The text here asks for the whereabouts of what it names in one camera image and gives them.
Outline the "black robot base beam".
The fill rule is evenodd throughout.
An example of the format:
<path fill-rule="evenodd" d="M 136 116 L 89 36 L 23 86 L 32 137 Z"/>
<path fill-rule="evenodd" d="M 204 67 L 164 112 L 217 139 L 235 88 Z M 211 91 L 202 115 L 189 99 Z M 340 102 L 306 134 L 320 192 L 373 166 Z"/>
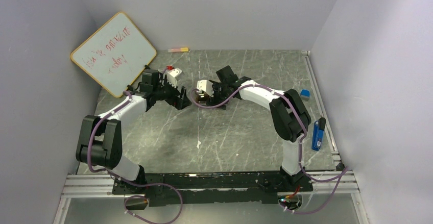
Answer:
<path fill-rule="evenodd" d="M 311 192 L 310 179 L 302 172 L 294 176 L 282 169 L 211 173 L 148 173 L 148 187 L 115 180 L 115 196 L 144 195 L 151 207 L 184 204 L 260 202 L 275 204 L 284 196 Z"/>

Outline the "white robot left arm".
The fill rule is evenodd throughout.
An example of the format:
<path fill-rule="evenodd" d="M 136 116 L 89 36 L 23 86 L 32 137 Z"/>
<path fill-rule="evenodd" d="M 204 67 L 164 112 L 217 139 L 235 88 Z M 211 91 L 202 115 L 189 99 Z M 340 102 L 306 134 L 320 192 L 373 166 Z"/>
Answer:
<path fill-rule="evenodd" d="M 145 189 L 144 167 L 133 163 L 123 153 L 123 129 L 148 112 L 157 102 L 182 110 L 191 105 L 186 88 L 179 87 L 183 75 L 179 68 L 171 66 L 163 71 L 145 69 L 136 88 L 128 86 L 125 99 L 112 109 L 83 118 L 76 149 L 76 160 L 85 163 L 91 172 L 107 171 L 126 180 L 126 187 L 133 193 Z"/>

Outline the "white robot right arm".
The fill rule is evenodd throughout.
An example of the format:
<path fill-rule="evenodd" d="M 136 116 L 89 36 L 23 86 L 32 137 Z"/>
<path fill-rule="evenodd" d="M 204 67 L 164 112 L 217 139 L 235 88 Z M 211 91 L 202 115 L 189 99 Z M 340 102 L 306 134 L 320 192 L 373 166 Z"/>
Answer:
<path fill-rule="evenodd" d="M 281 91 L 261 85 L 249 77 L 238 77 L 230 66 L 217 71 L 218 81 L 207 81 L 203 89 L 210 99 L 207 104 L 224 106 L 231 98 L 243 99 L 268 109 L 273 127 L 283 140 L 281 186 L 294 190 L 303 177 L 301 141 L 308 132 L 311 116 L 295 89 Z"/>

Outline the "brown sunglasses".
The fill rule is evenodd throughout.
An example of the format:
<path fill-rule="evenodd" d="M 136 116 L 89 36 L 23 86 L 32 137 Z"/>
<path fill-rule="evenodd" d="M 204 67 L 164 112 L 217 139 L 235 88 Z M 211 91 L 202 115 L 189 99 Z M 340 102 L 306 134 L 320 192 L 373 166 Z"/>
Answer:
<path fill-rule="evenodd" d="M 206 94 L 198 94 L 197 95 L 197 102 L 199 104 L 206 104 L 209 101 L 209 96 Z"/>

